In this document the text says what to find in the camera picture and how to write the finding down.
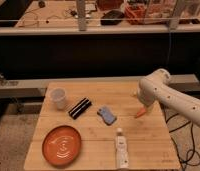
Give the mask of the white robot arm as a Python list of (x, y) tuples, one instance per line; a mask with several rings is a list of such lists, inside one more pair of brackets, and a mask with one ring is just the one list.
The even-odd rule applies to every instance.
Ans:
[(200, 127), (200, 100), (170, 88), (170, 81), (166, 69), (155, 70), (139, 80), (137, 98), (145, 107), (159, 101)]

